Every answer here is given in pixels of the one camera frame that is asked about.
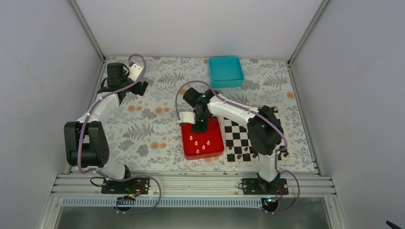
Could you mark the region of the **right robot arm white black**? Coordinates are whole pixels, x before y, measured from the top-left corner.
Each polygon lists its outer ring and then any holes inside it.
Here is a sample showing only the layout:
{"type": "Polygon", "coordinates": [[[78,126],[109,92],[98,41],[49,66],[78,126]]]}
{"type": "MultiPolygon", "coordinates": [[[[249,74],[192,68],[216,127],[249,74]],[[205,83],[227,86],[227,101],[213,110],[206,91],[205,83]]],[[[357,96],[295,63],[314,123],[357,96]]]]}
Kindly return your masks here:
{"type": "Polygon", "coordinates": [[[259,154],[260,191],[271,194],[276,190],[276,178],[281,174],[277,168],[276,154],[287,149],[288,144],[281,122],[272,108],[242,105],[211,89],[200,93],[190,88],[182,98],[193,108],[193,112],[180,113],[179,122],[191,124],[191,130],[195,134],[206,133],[208,120],[213,116],[221,116],[243,126],[247,130],[251,146],[259,154]]]}

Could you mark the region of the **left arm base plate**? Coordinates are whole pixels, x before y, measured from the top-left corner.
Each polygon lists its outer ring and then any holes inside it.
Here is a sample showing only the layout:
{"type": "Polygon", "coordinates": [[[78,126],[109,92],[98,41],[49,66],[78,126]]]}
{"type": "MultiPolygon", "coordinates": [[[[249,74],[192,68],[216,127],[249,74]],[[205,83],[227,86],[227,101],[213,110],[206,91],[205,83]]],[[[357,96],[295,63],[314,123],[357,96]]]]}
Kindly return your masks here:
{"type": "Polygon", "coordinates": [[[102,194],[139,195],[148,194],[150,179],[139,177],[129,181],[108,181],[104,180],[102,194]]]}

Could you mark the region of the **red tray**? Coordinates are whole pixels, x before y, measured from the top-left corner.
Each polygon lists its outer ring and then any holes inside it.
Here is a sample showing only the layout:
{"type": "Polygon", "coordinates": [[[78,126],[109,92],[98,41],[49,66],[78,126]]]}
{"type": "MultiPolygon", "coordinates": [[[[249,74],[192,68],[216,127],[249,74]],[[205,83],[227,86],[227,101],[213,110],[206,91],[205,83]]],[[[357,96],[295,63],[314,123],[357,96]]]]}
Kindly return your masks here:
{"type": "Polygon", "coordinates": [[[220,119],[213,117],[208,120],[208,131],[202,134],[194,134],[191,124],[184,124],[181,126],[181,136],[183,151],[186,160],[197,160],[211,157],[221,156],[225,150],[223,135],[220,127],[220,119]]]}

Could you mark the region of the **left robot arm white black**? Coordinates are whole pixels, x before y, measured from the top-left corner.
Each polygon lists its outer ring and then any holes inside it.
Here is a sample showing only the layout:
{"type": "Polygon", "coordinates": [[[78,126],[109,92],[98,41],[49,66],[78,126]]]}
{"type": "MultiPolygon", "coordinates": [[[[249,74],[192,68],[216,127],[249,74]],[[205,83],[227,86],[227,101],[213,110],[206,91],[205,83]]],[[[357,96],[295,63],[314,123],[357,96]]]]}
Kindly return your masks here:
{"type": "Polygon", "coordinates": [[[114,180],[114,187],[120,193],[129,192],[133,180],[129,168],[110,155],[104,128],[127,93],[144,95],[148,82],[139,80],[143,74],[142,64],[109,63],[95,102],[79,119],[64,125],[67,163],[81,173],[102,173],[104,178],[114,180]]]}

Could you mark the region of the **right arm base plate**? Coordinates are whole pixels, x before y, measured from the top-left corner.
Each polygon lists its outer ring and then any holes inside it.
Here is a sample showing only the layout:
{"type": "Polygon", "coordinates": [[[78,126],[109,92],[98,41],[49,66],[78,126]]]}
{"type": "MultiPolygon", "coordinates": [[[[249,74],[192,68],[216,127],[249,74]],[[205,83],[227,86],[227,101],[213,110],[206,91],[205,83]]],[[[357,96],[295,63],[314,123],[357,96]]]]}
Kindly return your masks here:
{"type": "Polygon", "coordinates": [[[243,191],[244,195],[288,195],[287,180],[276,178],[267,182],[262,178],[243,178],[238,188],[243,191]]]}

